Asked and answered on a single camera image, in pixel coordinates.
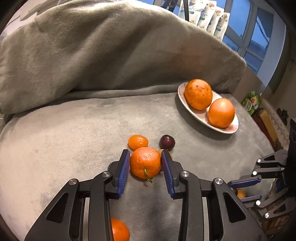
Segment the small front mandarin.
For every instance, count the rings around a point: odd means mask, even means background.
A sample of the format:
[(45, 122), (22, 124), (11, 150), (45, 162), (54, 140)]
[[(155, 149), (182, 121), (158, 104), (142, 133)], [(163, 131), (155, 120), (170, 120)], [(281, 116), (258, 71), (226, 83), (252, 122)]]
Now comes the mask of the small front mandarin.
[(112, 218), (111, 225), (112, 225), (112, 233), (113, 233), (114, 241), (130, 240), (130, 230), (122, 221)]

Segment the red cardboard box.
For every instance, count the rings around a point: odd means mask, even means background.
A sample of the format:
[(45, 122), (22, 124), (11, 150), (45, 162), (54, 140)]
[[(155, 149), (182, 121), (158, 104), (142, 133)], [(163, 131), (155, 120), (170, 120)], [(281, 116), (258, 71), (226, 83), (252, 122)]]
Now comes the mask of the red cardboard box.
[(264, 109), (260, 108), (252, 115), (252, 118), (259, 126), (260, 130), (268, 138), (272, 148), (275, 151), (283, 149), (268, 113)]

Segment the green tissue pack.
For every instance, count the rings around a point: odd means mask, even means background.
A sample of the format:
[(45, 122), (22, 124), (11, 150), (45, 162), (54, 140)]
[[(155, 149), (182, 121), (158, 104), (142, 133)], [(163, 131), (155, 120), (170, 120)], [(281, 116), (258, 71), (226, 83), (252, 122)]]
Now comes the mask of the green tissue pack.
[(242, 102), (242, 106), (251, 116), (253, 116), (256, 113), (256, 111), (259, 108), (259, 105), (259, 98), (255, 91), (251, 91), (250, 93), (248, 93), (247, 97)]

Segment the black tripod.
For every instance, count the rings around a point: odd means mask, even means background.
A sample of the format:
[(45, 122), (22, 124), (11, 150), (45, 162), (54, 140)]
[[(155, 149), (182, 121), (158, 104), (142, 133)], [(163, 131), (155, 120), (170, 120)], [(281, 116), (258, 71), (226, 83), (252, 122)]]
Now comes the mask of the black tripod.
[(188, 0), (164, 0), (161, 7), (175, 13), (179, 18), (189, 21), (189, 1)]

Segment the large smooth orange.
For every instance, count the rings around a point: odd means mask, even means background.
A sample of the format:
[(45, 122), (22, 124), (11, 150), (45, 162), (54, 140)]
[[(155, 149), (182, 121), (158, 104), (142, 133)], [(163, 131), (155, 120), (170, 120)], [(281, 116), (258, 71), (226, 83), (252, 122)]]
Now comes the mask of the large smooth orange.
[(209, 123), (217, 128), (227, 128), (234, 120), (234, 116), (234, 105), (226, 98), (213, 101), (208, 110)]

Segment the brown longan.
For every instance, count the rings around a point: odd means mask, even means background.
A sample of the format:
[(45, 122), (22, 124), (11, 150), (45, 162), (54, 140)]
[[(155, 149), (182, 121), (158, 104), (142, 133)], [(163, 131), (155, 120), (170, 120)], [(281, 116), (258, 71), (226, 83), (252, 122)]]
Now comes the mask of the brown longan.
[(168, 150), (168, 149), (159, 149), (157, 152), (158, 152), (158, 159), (161, 161), (161, 159), (162, 159), (162, 156), (163, 156), (163, 154), (162, 154), (162, 152), (163, 151), (165, 151), (165, 158), (166, 159), (168, 159), (168, 157), (170, 157), (170, 159), (172, 159), (172, 155), (171, 155), (171, 153), (170, 153), (170, 151)]
[(246, 193), (245, 193), (245, 191), (242, 190), (242, 189), (238, 189), (238, 190), (237, 190), (237, 197), (238, 197), (239, 199), (246, 198)]

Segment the tiny back mandarin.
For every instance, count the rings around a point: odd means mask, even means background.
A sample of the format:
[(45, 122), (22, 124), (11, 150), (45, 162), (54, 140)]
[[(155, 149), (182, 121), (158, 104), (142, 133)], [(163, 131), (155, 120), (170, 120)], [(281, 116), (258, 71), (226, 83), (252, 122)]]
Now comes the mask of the tiny back mandarin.
[(149, 141), (142, 135), (133, 135), (128, 139), (128, 146), (132, 151), (141, 147), (148, 147)]

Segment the brown longan front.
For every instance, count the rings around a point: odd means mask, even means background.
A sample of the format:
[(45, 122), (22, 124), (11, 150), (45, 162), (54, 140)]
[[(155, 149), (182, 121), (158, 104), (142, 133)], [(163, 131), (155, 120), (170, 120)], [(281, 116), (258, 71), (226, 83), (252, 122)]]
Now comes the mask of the brown longan front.
[(238, 197), (239, 199), (246, 198), (246, 193), (245, 193), (245, 191), (242, 190), (242, 189), (238, 189), (238, 190), (237, 190), (237, 197)]

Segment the grey fleece blanket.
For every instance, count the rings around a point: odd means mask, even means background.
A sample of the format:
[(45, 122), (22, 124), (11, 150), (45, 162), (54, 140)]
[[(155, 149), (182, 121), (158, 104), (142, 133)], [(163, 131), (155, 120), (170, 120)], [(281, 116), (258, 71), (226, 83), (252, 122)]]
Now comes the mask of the grey fleece blanket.
[[(104, 171), (143, 135), (197, 175), (230, 181), (273, 149), (233, 97), (246, 63), (174, 14), (140, 1), (70, 1), (1, 40), (1, 216), (24, 240), (71, 178)], [(238, 131), (214, 131), (179, 101), (195, 78), (230, 99)]]

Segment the mandarin with stem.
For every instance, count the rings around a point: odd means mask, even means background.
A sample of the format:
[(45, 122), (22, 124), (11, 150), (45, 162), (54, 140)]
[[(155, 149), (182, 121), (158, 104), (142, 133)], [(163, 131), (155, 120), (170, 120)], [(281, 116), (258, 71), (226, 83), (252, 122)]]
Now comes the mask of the mandarin with stem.
[(158, 151), (151, 147), (136, 149), (130, 156), (130, 170), (136, 177), (152, 183), (152, 178), (161, 170)]

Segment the large speckled orange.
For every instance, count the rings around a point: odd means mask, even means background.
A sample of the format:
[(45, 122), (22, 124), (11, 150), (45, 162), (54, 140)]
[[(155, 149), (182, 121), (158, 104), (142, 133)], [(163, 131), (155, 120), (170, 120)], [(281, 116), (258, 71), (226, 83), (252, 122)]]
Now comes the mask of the large speckled orange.
[(204, 110), (212, 103), (213, 93), (208, 82), (193, 79), (187, 83), (184, 96), (189, 106), (196, 110)]

